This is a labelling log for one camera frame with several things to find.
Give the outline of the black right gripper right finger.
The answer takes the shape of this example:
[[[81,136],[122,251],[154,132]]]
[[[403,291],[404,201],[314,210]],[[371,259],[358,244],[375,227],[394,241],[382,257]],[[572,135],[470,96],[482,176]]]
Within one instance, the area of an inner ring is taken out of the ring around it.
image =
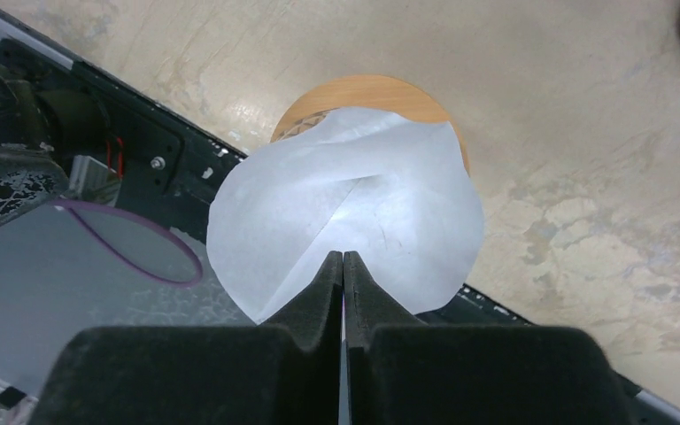
[[[604,352],[576,328],[427,324],[344,254],[353,424],[631,424]]]

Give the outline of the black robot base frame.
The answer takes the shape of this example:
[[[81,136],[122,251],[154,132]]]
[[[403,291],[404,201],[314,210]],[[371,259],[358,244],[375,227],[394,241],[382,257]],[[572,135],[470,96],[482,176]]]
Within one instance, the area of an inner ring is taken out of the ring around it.
[[[64,200],[75,158],[105,158],[105,170],[121,181],[120,214],[204,240],[205,205],[243,162],[242,152],[99,69],[61,63],[34,43],[33,36],[0,40],[0,66],[31,84],[53,128],[50,155],[66,173],[68,188],[51,201]]]

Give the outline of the white paper coffee filter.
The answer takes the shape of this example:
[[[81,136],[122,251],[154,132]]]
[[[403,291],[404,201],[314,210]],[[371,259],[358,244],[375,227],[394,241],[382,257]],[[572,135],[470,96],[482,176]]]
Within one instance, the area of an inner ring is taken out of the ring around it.
[[[359,107],[235,166],[209,210],[206,251],[254,322],[293,299],[331,251],[355,251],[410,313],[447,304],[483,246],[484,214],[447,122]]]

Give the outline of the clear ribbed glass dripper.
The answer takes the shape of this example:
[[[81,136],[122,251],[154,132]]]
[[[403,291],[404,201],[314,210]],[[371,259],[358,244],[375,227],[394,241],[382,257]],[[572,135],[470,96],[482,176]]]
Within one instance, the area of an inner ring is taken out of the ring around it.
[[[304,133],[325,120],[329,113],[330,110],[319,111],[296,120],[285,114],[278,122],[270,142],[278,142]]]

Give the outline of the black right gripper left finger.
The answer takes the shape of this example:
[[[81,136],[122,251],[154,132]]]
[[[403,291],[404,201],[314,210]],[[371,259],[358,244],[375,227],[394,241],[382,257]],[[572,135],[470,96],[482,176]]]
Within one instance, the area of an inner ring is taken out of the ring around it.
[[[33,424],[335,424],[343,256],[258,326],[97,327],[58,356]]]

